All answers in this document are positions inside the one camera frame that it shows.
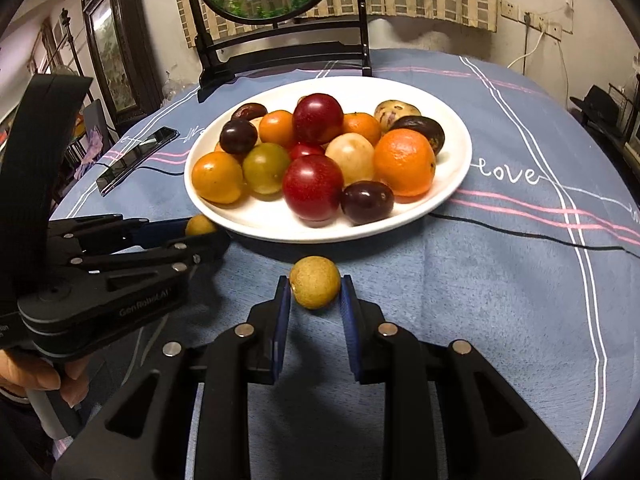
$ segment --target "green tomato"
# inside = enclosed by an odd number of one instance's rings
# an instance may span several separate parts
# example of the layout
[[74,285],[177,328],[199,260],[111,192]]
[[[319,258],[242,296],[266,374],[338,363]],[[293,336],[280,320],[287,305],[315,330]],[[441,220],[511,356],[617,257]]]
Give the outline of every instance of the green tomato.
[[290,163],[287,150],[279,144],[264,142],[245,157],[242,172],[252,191],[269,195],[282,188],[282,178]]

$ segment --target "smartphone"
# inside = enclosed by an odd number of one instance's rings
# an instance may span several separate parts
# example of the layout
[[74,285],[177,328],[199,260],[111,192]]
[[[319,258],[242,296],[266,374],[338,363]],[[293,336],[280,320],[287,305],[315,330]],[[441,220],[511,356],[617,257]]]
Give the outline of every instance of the smartphone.
[[178,137],[178,132],[163,126],[153,132],[134,148],[131,148],[121,158],[116,160],[95,181],[102,196],[107,195],[113,188],[127,178],[149,155]]

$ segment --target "yellow fruit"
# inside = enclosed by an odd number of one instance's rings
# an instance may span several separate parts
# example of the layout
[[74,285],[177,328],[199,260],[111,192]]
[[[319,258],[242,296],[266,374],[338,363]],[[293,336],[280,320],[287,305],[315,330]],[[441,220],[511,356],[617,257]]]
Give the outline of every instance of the yellow fruit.
[[231,204],[242,196],[242,167],[226,152],[207,153],[194,164],[191,183],[204,200]]
[[335,137],[324,152],[342,171],[344,187],[359,180],[373,180],[373,154],[371,143],[360,134],[342,134]]
[[197,235],[206,235],[209,233],[215,233],[218,229],[216,225],[209,220],[203,214],[196,215],[192,217],[187,222],[187,227],[184,230],[185,236],[197,236]]
[[315,310],[328,304],[340,292],[340,272],[331,260],[308,256],[293,266],[289,283],[298,304]]

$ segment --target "metal screw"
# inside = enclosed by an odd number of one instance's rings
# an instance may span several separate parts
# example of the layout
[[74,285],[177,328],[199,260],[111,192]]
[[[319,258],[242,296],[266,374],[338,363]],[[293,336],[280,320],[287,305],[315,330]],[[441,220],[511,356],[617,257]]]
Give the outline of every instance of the metal screw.
[[254,333],[254,326],[248,323],[242,323],[236,326],[234,332],[238,337],[249,337]]
[[393,323],[381,323],[378,326],[378,332],[380,332],[385,337],[389,337],[398,333],[398,327]]
[[180,343],[177,343],[175,341],[166,343],[162,347],[162,353],[167,357],[176,357],[180,352],[182,352],[182,346],[180,345]]
[[471,345],[469,341],[465,341],[464,339],[458,339],[453,342],[453,351],[460,354],[465,355],[471,352]]

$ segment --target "white plate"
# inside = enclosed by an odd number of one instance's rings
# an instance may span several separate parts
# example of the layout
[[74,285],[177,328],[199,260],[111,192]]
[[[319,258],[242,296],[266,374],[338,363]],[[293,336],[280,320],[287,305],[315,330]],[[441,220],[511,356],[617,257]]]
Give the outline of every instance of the white plate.
[[446,141],[438,154],[436,175],[427,195],[416,202],[396,203],[389,218],[360,226],[352,225],[341,212],[329,224],[310,226],[293,214],[283,198],[265,202],[249,197],[239,206],[212,205],[196,194],[191,185],[191,170],[201,156],[214,150],[222,126],[240,103],[229,108],[204,130],[187,158],[184,184],[191,201],[202,213],[231,231],[261,240],[295,244],[337,242],[364,238],[408,224],[443,203],[462,183],[471,164],[471,137],[465,124],[442,101],[412,86],[371,77],[325,77],[280,86],[244,102],[261,103],[270,112],[293,112],[300,97],[314,92],[334,96],[345,113],[372,114],[380,102],[396,99],[417,106],[424,116],[438,121],[444,129]]

